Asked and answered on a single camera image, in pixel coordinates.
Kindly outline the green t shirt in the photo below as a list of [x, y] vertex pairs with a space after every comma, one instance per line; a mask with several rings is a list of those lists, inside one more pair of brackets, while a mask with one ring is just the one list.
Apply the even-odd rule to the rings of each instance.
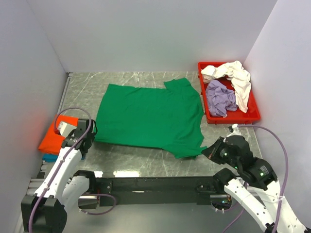
[[102, 98], [97, 142], [157, 148], [176, 159], [196, 157], [206, 149], [199, 93], [187, 78], [164, 82], [164, 88], [110, 84]]

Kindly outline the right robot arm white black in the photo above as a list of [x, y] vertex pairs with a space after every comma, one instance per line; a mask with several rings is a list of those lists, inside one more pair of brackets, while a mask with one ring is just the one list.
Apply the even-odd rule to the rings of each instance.
[[228, 164], [238, 175], [224, 168], [213, 178], [216, 188], [233, 197], [257, 222], [264, 233], [309, 233], [285, 196], [271, 165], [250, 150], [241, 135], [219, 137], [202, 154], [217, 164]]

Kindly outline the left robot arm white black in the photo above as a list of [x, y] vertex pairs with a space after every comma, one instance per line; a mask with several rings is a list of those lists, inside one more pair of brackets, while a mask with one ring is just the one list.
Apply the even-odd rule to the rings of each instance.
[[61, 233], [69, 210], [81, 195], [96, 191], [92, 171], [75, 171], [85, 158], [97, 133], [93, 119], [79, 119], [62, 143], [59, 156], [50, 173], [32, 195], [21, 202], [23, 228], [28, 233]]

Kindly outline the folded orange t shirt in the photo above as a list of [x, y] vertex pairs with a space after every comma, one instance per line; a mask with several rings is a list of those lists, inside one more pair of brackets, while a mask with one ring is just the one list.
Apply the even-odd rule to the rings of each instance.
[[[56, 126], [58, 127], [61, 121], [68, 123], [73, 126], [77, 126], [78, 118], [60, 115], [56, 121]], [[43, 154], [52, 154], [58, 156], [61, 145], [65, 137], [54, 132], [54, 121], [48, 128], [43, 140], [41, 141], [38, 150]]]

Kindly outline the red plastic bin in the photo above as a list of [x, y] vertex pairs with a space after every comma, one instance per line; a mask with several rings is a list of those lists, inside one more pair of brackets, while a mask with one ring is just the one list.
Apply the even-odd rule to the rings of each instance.
[[212, 116], [208, 109], [208, 100], [206, 97], [206, 89], [208, 87], [207, 83], [204, 83], [203, 75], [201, 71], [211, 65], [214, 67], [219, 67], [224, 64], [224, 62], [199, 62], [198, 63], [198, 77], [200, 80], [201, 86], [201, 96], [203, 98], [204, 110], [208, 124], [251, 124], [257, 121], [260, 121], [260, 113], [257, 107], [257, 103], [253, 92], [250, 91], [249, 100], [248, 100], [248, 110], [246, 113], [242, 112], [240, 109], [236, 111], [227, 111], [227, 117], [222, 116]]

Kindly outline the folded teal t shirt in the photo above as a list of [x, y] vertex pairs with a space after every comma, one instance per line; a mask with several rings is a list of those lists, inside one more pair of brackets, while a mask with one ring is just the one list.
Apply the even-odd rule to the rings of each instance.
[[47, 162], [47, 163], [52, 163], [52, 162], [56, 162], [58, 158], [58, 155], [56, 154], [44, 154], [42, 157], [42, 160]]

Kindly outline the lilac t shirt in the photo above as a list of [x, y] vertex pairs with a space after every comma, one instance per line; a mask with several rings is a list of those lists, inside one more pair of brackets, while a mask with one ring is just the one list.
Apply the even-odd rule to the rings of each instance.
[[227, 89], [218, 80], [212, 80], [206, 89], [208, 110], [212, 117], [227, 117], [227, 111], [236, 111], [238, 106], [233, 90]]

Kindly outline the white t shirt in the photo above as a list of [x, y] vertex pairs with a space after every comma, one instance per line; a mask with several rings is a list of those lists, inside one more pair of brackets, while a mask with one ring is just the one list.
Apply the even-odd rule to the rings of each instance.
[[240, 61], [224, 63], [218, 67], [207, 65], [201, 71], [205, 83], [227, 76], [234, 88], [236, 104], [239, 109], [246, 113], [251, 91], [251, 74], [244, 69]]

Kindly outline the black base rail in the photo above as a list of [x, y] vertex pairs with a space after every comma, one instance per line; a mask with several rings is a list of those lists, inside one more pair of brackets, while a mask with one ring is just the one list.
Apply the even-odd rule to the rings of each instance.
[[39, 207], [56, 206], [69, 211], [82, 196], [95, 196], [101, 207], [118, 204], [196, 203], [210, 205], [212, 195], [225, 194], [229, 176], [160, 177], [160, 178], [96, 178], [82, 171], [65, 183], [56, 194], [48, 194]]

